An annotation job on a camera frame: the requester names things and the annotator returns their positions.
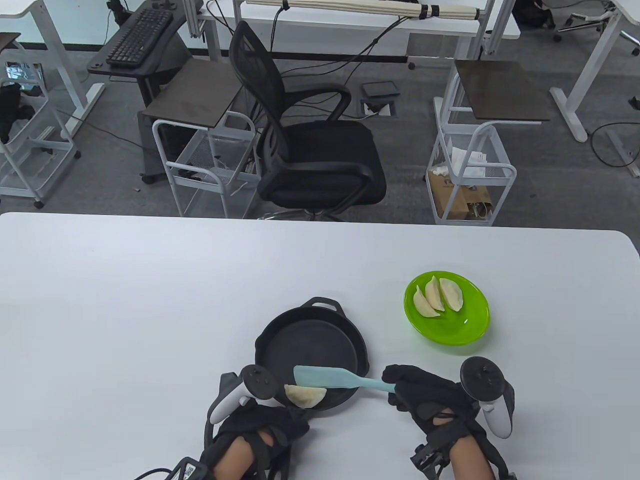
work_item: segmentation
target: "plastic bowl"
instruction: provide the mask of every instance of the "plastic bowl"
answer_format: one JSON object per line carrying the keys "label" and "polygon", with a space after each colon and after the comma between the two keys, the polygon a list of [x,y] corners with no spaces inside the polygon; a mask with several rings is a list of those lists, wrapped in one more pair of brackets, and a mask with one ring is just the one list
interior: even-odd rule
{"label": "plastic bowl", "polygon": [[[418,313],[413,304],[415,287],[418,285],[424,294],[424,286],[434,276],[448,278],[459,285],[463,295],[459,312],[451,310],[442,296],[445,311],[439,312],[440,317],[425,318]],[[448,271],[430,271],[414,278],[404,292],[404,312],[418,332],[441,345],[469,345],[481,339],[491,324],[489,303],[480,289],[465,277]]]}

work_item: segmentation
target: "spatula handle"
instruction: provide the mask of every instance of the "spatula handle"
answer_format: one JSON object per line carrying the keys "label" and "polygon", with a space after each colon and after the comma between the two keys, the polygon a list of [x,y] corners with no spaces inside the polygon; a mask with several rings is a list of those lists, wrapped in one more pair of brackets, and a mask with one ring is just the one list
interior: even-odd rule
{"label": "spatula handle", "polygon": [[393,394],[396,392],[395,383],[386,383],[382,380],[376,380],[375,378],[360,378],[361,386],[364,388],[371,388],[373,390],[381,390],[382,392],[389,392]]}

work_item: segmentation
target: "black bag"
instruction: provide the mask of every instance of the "black bag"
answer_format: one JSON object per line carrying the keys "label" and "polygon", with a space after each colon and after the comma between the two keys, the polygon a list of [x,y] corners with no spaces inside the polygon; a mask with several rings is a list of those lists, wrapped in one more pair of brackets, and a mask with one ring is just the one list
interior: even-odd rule
{"label": "black bag", "polygon": [[0,141],[9,142],[9,133],[16,120],[30,120],[35,110],[30,105],[21,105],[20,85],[11,83],[0,87]]}
{"label": "black bag", "polygon": [[543,8],[542,0],[516,0],[513,16],[519,26],[556,28],[553,13]]}

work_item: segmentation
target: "light blue spatula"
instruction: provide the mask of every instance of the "light blue spatula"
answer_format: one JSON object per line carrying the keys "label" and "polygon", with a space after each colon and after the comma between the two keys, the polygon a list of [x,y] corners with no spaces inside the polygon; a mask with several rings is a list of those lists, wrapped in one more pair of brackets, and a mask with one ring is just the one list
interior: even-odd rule
{"label": "light blue spatula", "polygon": [[309,365],[296,365],[293,367],[293,376],[300,387],[318,388],[371,388],[383,392],[394,393],[396,385],[385,383],[382,380],[363,378],[345,369],[332,367],[311,367]]}

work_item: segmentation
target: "skillet handle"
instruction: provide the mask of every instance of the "skillet handle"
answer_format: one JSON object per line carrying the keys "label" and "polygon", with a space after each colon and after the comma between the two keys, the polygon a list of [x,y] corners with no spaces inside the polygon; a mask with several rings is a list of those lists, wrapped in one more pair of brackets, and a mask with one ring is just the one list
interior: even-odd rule
{"label": "skillet handle", "polygon": [[301,305],[301,307],[313,307],[316,303],[324,303],[326,305],[330,305],[331,307],[333,307],[335,309],[336,312],[338,312],[339,315],[343,316],[343,317],[347,317],[347,315],[344,314],[344,310],[342,309],[340,303],[338,303],[335,300],[332,300],[330,298],[325,298],[325,297],[313,297],[311,300],[309,300],[308,302],[305,302]]}

